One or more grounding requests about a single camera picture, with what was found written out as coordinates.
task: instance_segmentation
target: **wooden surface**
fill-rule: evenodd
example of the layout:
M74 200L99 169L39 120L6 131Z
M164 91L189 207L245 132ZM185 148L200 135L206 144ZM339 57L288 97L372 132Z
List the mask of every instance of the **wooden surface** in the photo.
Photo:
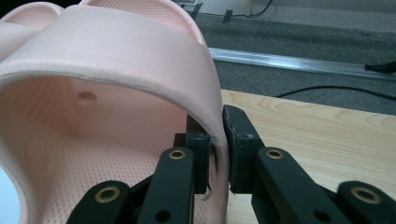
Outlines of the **wooden surface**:
M280 147L321 186L359 180L396 199L396 117L222 91L247 113L265 145ZM248 195L232 195L229 224L257 223Z

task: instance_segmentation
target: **black cable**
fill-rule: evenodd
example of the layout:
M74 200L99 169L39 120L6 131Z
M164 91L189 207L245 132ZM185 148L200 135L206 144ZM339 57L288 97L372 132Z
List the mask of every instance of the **black cable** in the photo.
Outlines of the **black cable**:
M270 0L269 3L267 4L267 6L259 13L253 14L251 16L247 16L247 15L232 15L231 18L240 18L240 19L255 19L260 17L262 14L264 14L264 12L268 9L269 6L271 6L271 4L273 3L274 0ZM212 13L204 13L204 12L192 12L192 11L186 11L188 13L193 13L196 15L204 15L204 16L214 16L214 17L224 17L224 15L220 15L220 14L212 14Z
M345 87L345 86L315 86L315 87L307 87L307 88L299 89L297 91L289 91L289 92L286 92L286 93L282 93L282 94L276 95L274 97L282 98L282 97L285 97L285 96L288 96L288 95L292 95L292 94L297 93L297 92L312 91L312 90L318 90L318 89L337 89L337 90L360 91L360 92L365 92L365 93L368 93L368 94L372 94L372 95L374 95L376 97L384 98L384 99L391 100L391 101L396 101L396 97L391 96L391 95L382 94L382 93L379 93L379 92L376 92L376 91L367 91L367 90L360 89L360 88Z

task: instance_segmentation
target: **wooden table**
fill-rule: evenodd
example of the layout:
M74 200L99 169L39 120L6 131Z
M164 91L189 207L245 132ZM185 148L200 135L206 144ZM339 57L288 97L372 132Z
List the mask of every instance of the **wooden table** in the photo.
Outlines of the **wooden table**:
M247 113L265 145L287 150L321 186L359 180L396 199L396 117L222 91ZM229 224L257 223L250 195L232 195Z

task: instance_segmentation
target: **aluminum rail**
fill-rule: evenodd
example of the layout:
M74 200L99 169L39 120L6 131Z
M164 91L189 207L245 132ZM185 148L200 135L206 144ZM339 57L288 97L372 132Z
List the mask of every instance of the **aluminum rail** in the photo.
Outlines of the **aluminum rail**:
M246 63L267 67L285 68L305 72L370 77L396 81L395 74L386 74L364 69L364 64L336 63L314 59L295 58L273 54L254 53L230 49L212 49L213 60L229 63Z

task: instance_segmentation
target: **gray carpet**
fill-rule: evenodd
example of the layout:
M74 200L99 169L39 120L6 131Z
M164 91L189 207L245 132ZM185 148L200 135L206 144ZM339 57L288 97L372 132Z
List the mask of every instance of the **gray carpet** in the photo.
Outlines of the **gray carpet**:
M396 34L198 15L195 18L210 48L236 49L344 63L396 61ZM301 88L347 86L396 96L396 82L322 75L240 63L215 62L223 89L275 96ZM291 100L396 115L396 102L347 90L312 90Z

